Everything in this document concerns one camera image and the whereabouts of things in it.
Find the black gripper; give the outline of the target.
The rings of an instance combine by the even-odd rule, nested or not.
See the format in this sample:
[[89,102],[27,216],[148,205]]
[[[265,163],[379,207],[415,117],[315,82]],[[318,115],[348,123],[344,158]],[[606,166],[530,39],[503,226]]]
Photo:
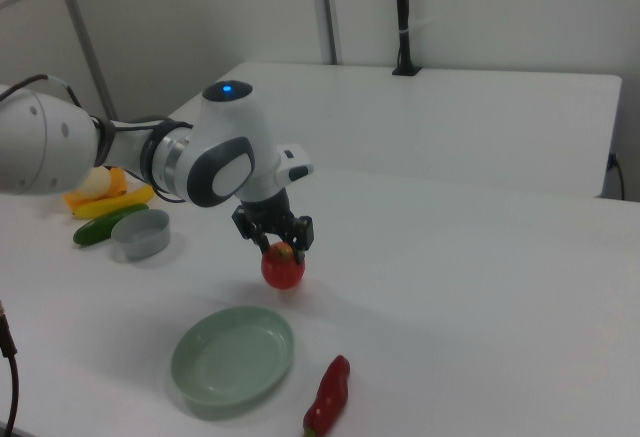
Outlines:
[[310,216],[294,218],[285,189],[266,200],[243,201],[242,206],[234,210],[232,220],[241,237],[252,241],[262,255],[270,249],[267,234],[277,235],[282,241],[291,243],[298,264],[304,263],[306,252],[314,242],[313,219]]

